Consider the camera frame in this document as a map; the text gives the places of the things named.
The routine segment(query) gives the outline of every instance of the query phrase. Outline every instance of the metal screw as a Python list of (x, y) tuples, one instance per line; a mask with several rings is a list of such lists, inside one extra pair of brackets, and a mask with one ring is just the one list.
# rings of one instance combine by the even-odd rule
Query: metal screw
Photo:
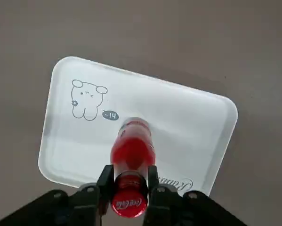
[(56, 194), (54, 194), (54, 199), (58, 199), (58, 198), (60, 198), (60, 196), (61, 196), (60, 193), (56, 193)]
[(197, 194), (196, 193), (190, 192), (188, 194), (188, 196), (189, 196), (190, 199), (197, 199)]
[(93, 188), (93, 187), (89, 187), (86, 191), (87, 191), (87, 192), (93, 192), (93, 191), (94, 191), (94, 188)]
[(158, 192), (164, 192), (165, 191), (165, 188), (164, 187), (158, 187)]

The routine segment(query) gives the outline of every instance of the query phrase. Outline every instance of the red liquid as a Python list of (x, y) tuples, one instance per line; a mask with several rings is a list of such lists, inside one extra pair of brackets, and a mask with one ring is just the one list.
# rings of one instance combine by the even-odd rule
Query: red liquid
[(155, 153), (148, 126), (142, 121), (124, 125), (112, 148), (111, 163), (116, 174), (137, 170), (145, 178), (149, 165), (155, 164)]

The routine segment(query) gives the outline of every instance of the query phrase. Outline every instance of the bottle label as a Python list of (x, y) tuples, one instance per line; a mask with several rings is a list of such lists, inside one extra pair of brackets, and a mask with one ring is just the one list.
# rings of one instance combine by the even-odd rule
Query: bottle label
[(127, 209), (128, 207), (138, 207), (142, 204), (142, 199), (139, 198), (139, 199), (131, 199), (131, 200), (124, 200), (124, 201), (117, 201), (116, 203), (116, 209), (117, 210), (125, 210)]

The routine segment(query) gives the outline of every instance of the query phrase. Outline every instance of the gray floor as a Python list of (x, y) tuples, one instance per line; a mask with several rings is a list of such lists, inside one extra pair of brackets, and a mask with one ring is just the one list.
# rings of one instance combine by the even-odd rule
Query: gray floor
[(51, 70), (65, 56), (231, 98), (239, 119), (211, 197), (249, 225), (282, 225), (282, 1), (0, 0), (0, 218), (50, 189), (74, 191), (37, 165)]

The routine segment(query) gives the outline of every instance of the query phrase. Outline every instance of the coca-cola logo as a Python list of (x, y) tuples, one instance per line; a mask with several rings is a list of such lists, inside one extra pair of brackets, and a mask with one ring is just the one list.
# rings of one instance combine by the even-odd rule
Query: coca-cola logo
[(116, 210), (125, 210), (128, 207), (138, 207), (142, 203), (142, 199), (139, 198), (137, 200), (131, 199), (131, 200), (123, 200), (123, 201), (117, 201), (116, 203)]
[(161, 184), (173, 185), (178, 192), (189, 192), (193, 187), (193, 181), (188, 178), (184, 178), (181, 180), (172, 180), (168, 178), (159, 177), (159, 182)]

